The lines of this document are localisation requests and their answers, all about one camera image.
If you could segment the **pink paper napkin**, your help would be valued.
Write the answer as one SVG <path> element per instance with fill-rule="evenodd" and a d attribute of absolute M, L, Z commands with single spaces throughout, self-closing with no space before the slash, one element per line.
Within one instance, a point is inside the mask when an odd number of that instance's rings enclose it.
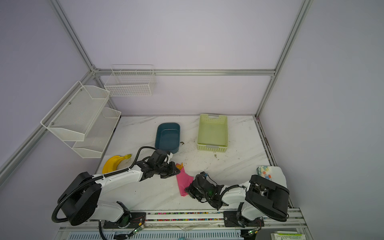
<path fill-rule="evenodd" d="M 191 183 L 194 180 L 194 177 L 188 175 L 185 172 L 185 169 L 183 168 L 180 170 L 180 173 L 176 175 L 177 181 L 178 181 L 178 187 L 179 191 L 182 197 L 185 197 L 188 195 L 188 193 L 185 191 L 185 188 L 189 187 Z"/>

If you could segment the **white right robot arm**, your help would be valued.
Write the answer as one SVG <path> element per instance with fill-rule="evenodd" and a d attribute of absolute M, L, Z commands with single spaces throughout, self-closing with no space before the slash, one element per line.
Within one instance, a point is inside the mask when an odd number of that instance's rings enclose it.
<path fill-rule="evenodd" d="M 225 211 L 227 227 L 262 227 L 262 217 L 278 222 L 289 218 L 289 190 L 259 175 L 252 175 L 248 182 L 240 185 L 217 185 L 211 183 L 207 173 L 196 175 L 185 188 L 186 193 L 200 203 L 208 203 L 217 211 L 222 207 L 238 204 L 236 211 Z"/>

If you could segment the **yellow plastic spoon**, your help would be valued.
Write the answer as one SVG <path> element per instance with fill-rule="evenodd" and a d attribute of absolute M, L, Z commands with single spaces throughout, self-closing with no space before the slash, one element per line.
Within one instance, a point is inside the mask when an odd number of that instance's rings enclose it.
<path fill-rule="evenodd" d="M 179 169 L 179 170 L 182 170 L 184 168 L 184 165 L 183 163 L 181 164 L 176 164 L 176 167 Z"/>

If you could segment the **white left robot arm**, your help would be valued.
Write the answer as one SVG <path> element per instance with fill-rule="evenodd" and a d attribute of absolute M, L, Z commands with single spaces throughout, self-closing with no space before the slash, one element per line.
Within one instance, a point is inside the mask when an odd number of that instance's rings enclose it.
<path fill-rule="evenodd" d="M 133 217 L 125 204 L 121 201 L 105 202 L 101 198 L 117 188 L 142 182 L 155 175 L 167 179 L 181 172 L 171 160 L 173 154 L 170 151 L 151 149 L 151 156 L 142 160 L 136 156 L 127 168 L 100 175 L 90 175 L 88 172 L 77 175 L 59 197 L 51 216 L 52 222 L 69 222 L 72 226 L 78 226 L 87 221 L 106 221 L 119 228 L 127 227 Z"/>

